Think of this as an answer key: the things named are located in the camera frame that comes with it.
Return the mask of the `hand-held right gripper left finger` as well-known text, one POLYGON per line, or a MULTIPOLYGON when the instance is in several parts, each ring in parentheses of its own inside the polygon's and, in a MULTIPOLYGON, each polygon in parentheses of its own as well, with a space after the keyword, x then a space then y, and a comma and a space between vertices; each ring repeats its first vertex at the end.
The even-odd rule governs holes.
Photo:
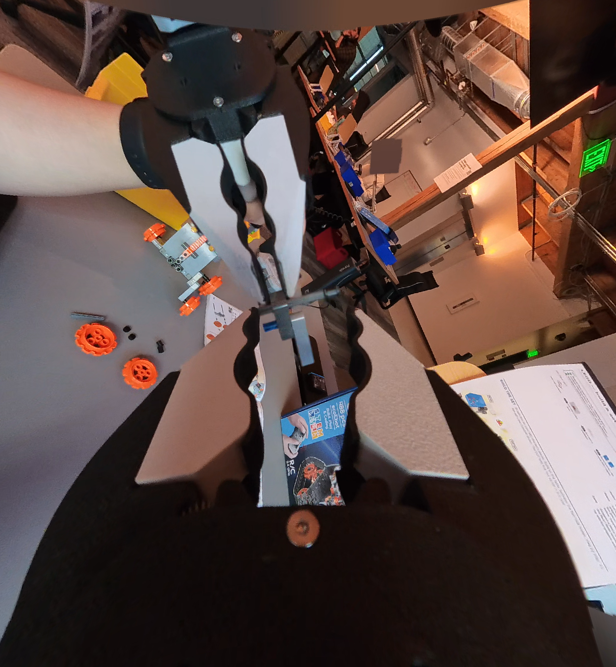
POLYGON ((253 307, 181 368, 136 483, 191 481, 207 504, 240 481, 259 503, 264 442, 249 386, 258 371, 260 313, 253 307))

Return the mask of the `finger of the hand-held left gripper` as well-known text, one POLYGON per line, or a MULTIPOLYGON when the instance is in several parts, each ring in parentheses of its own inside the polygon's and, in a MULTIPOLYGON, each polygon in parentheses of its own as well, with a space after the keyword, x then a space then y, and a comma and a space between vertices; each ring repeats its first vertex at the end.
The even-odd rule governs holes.
POLYGON ((288 297, 295 296, 301 272, 306 185, 299 175, 285 118, 259 120, 245 137, 245 151, 264 178, 264 212, 272 224, 272 249, 288 297))
POLYGON ((190 213, 241 287, 260 304, 267 293, 248 244, 245 221, 263 219, 258 189, 240 139, 212 144, 189 139, 172 147, 190 213))

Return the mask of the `grey beam axle assembly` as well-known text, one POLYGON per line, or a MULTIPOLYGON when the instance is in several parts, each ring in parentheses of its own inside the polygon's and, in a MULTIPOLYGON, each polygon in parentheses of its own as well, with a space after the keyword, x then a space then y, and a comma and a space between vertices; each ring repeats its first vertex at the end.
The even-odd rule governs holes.
POLYGON ((317 301, 334 299, 339 293, 339 288, 322 288, 292 298, 287 298, 280 291, 273 293, 270 295, 270 302, 261 306, 260 314, 273 315, 274 323, 270 321, 264 323, 263 329, 264 331, 278 330, 282 340, 293 339, 301 367, 311 365, 314 363, 314 355, 301 308, 317 301))

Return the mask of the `grey desk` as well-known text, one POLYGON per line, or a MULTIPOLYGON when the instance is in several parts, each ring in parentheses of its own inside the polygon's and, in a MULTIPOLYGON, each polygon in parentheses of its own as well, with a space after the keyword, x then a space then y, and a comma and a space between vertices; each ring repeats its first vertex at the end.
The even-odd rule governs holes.
POLYGON ((141 240, 150 222, 113 194, 31 197, 0 232, 0 637, 59 502, 148 394, 122 365, 163 339, 162 379, 203 345, 203 317, 177 315, 179 280, 141 240), (115 350, 82 352, 75 333, 97 322, 72 312, 105 315, 115 350))

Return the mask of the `grey orange toy robot chassis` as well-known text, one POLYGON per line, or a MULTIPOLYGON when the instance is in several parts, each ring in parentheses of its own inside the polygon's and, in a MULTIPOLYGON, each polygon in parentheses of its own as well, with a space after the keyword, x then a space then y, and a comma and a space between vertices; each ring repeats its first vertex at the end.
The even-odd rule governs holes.
POLYGON ((187 288, 179 296, 180 315, 188 316, 200 305, 201 297, 213 294, 222 285, 222 277, 208 277, 204 270, 219 257, 207 237, 191 220, 167 234, 166 225, 155 223, 143 234, 155 246, 171 268, 187 280, 187 288))

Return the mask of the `pale wooden stool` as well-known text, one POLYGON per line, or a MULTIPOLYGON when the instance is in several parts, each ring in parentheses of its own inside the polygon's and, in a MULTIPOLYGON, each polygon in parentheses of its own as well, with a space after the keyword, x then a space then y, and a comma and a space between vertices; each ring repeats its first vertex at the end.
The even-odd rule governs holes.
POLYGON ((461 361, 452 361, 434 365, 433 367, 426 368, 426 371, 437 373, 442 380, 450 386, 487 376, 486 372, 478 366, 461 361))

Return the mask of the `red bin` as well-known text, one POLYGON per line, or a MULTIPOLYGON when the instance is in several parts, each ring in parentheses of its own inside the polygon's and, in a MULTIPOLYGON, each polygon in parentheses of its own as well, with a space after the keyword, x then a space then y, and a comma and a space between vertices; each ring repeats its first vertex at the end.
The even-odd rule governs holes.
POLYGON ((327 228, 313 237, 317 261, 327 270, 332 270, 349 258, 338 229, 327 228))

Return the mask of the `orange spoked wheel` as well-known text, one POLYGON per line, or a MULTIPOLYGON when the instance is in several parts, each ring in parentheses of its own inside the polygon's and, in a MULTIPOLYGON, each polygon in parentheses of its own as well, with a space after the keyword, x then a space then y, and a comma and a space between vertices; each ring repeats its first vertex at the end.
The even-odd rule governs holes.
POLYGON ((150 389, 158 379, 155 365, 145 357, 134 357, 127 361, 121 374, 124 382, 134 389, 150 389))

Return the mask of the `open building instruction booklet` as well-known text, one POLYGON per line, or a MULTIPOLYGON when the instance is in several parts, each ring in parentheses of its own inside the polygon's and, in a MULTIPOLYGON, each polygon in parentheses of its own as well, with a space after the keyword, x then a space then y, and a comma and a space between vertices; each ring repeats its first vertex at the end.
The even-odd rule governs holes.
MULTIPOLYGON (((204 346, 208 346, 242 312, 242 310, 230 305, 215 294, 208 294, 206 296, 204 314, 204 346)), ((261 404, 266 389, 266 376, 259 345, 256 346, 254 354, 257 363, 257 372, 249 386, 249 390, 255 397, 255 400, 261 404)))

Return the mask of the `orange toothed sprocket wheel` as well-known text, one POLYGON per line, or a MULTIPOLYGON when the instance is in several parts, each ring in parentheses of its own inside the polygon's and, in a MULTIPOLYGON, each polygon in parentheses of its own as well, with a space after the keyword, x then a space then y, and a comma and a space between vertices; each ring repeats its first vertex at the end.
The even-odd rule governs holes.
POLYGON ((87 323, 77 329, 75 343, 82 352, 97 357, 111 354, 117 347, 114 332, 101 323, 87 323))

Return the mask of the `black jacket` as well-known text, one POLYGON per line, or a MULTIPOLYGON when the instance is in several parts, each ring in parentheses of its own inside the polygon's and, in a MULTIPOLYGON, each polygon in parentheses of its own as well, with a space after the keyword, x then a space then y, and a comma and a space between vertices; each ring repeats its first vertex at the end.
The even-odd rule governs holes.
POLYGON ((432 271, 413 271, 394 283, 378 264, 370 264, 364 275, 368 292, 383 310, 388 310, 405 297, 438 288, 432 271))

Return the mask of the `white printed sheet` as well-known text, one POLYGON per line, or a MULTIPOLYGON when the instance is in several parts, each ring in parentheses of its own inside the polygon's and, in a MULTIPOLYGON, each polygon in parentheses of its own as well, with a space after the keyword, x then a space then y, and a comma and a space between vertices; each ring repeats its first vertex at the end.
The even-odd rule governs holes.
POLYGON ((583 588, 616 584, 616 407, 586 363, 452 385, 535 484, 583 588))

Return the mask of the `green exit sign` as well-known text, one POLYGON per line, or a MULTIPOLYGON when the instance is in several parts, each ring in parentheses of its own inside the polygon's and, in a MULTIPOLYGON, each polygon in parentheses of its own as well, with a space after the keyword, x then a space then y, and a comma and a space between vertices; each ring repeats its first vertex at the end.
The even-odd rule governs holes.
POLYGON ((579 166, 579 178, 607 166, 615 140, 616 137, 587 138, 579 166))

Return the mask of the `white wall notice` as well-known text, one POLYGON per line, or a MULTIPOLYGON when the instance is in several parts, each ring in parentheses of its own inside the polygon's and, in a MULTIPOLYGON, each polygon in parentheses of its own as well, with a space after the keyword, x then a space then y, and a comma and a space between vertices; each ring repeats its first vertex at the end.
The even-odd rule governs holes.
POLYGON ((481 164, 473 154, 465 155, 455 164, 437 175, 434 179, 435 185, 441 193, 446 193, 480 168, 481 164))

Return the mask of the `black wall screen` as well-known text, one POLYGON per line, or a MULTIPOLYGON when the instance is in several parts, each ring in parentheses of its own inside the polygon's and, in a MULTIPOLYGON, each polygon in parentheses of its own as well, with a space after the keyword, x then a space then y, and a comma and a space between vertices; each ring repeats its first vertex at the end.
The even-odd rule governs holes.
POLYGON ((616 1, 529 1, 530 122, 616 85, 616 1))

